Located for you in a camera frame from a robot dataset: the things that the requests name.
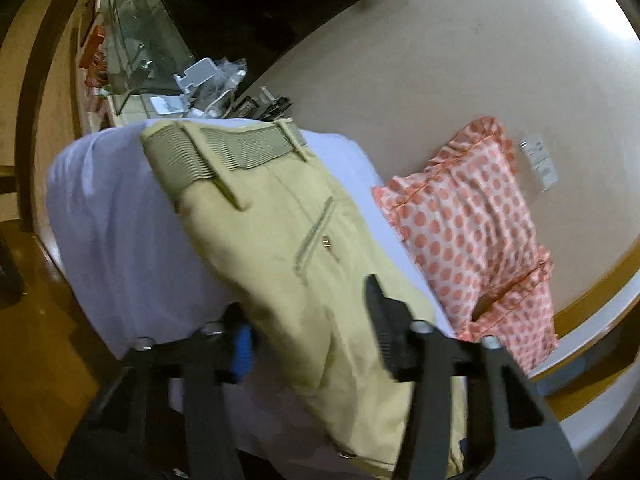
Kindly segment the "khaki yellow pants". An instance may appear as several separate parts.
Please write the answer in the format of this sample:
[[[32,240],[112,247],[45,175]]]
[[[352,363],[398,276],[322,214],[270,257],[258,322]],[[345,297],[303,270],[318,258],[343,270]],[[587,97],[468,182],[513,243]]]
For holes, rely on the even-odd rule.
[[[427,321],[434,304],[374,239],[294,122],[157,122],[141,142],[196,251],[240,295],[288,385],[339,451],[388,478],[411,389],[383,366],[364,283],[375,275]]]

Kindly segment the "white bed sheet mattress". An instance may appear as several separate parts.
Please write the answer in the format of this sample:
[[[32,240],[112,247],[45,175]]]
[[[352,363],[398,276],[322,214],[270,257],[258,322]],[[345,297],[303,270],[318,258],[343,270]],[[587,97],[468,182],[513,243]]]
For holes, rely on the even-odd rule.
[[[221,315],[227,304],[243,307],[240,295],[196,251],[146,159],[142,132],[157,122],[171,120],[84,136],[58,155],[49,172],[48,215],[66,278],[116,356],[138,337],[177,340]],[[271,124],[244,119],[198,123],[229,128]],[[374,239],[434,304],[436,318],[427,322],[449,332],[430,286],[375,203],[372,191],[382,180],[367,154],[339,134],[297,129],[352,196]],[[323,432],[258,336],[262,346],[253,373],[230,389],[240,447],[267,456],[289,479],[368,474]]]

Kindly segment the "orange polka dot pillow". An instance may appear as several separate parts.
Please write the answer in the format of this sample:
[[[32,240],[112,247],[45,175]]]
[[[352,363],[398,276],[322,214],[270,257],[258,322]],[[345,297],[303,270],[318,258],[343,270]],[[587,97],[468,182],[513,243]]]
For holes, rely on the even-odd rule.
[[[372,195],[430,285],[454,334],[496,336],[524,372],[555,350],[550,252],[538,243],[506,129],[462,128],[425,168]]]

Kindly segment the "cluttered white gadgets on table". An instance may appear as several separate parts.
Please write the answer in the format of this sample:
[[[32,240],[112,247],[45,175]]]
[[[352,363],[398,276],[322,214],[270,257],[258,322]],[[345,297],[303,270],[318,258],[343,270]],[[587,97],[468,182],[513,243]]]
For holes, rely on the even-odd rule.
[[[180,94],[151,96],[150,102],[158,116],[248,118],[267,122],[283,117],[291,108],[292,101],[286,96],[271,93],[266,87],[260,88],[257,96],[236,98],[246,75],[245,58],[235,62],[226,58],[219,62],[202,58],[182,75],[174,75]]]

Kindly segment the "glass shelf unit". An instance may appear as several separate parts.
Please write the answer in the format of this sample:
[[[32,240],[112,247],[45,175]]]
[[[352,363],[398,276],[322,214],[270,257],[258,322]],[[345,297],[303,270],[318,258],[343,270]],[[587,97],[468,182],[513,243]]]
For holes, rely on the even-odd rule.
[[[99,0],[108,105],[122,126],[183,112],[176,77],[194,62],[162,0]]]

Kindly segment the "white wall socket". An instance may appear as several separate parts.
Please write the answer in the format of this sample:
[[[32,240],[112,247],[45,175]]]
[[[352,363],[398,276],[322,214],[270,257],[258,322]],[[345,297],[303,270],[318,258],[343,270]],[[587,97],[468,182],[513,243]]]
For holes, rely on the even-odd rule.
[[[530,170],[536,180],[540,192],[547,192],[559,181],[554,162],[544,138],[540,133],[529,133],[520,141],[523,155],[529,162]]]

